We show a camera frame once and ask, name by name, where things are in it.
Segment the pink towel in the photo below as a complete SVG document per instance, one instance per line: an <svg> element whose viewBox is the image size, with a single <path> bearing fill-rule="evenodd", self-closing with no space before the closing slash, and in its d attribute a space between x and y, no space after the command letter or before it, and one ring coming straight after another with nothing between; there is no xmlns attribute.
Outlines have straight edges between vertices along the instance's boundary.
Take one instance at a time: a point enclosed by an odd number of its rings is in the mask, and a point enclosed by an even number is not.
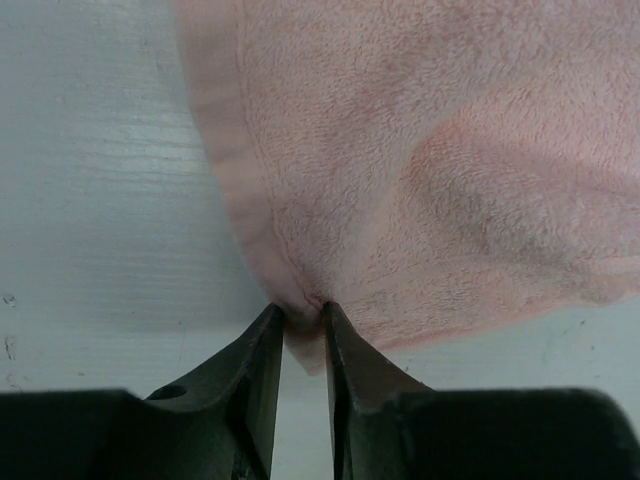
<svg viewBox="0 0 640 480"><path fill-rule="evenodd" d="M178 1L190 104L287 346L639 292L635 1Z"/></svg>

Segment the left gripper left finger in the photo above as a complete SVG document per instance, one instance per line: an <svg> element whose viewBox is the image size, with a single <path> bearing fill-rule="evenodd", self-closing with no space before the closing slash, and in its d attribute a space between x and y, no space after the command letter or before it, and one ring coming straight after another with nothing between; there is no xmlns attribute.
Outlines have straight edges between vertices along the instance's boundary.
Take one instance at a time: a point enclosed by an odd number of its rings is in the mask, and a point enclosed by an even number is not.
<svg viewBox="0 0 640 480"><path fill-rule="evenodd" d="M284 314L141 399L126 390L1 397L4 479L267 479Z"/></svg>

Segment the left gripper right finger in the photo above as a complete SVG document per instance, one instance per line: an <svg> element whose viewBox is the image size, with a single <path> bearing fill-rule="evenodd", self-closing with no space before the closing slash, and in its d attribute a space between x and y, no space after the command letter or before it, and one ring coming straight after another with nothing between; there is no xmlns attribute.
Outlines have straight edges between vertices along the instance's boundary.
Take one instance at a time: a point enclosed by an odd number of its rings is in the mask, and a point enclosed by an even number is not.
<svg viewBox="0 0 640 480"><path fill-rule="evenodd" d="M324 306L338 479L635 479L639 442L590 389L437 391Z"/></svg>

